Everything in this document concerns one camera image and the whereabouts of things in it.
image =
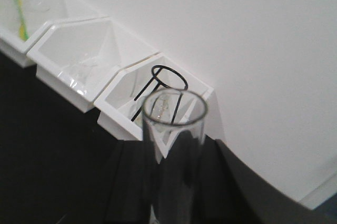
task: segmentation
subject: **black surface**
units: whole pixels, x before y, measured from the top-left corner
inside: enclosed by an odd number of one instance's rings
[[[117,141],[0,54],[0,223],[145,223],[142,142]],[[203,149],[199,223],[259,223],[221,159]]]

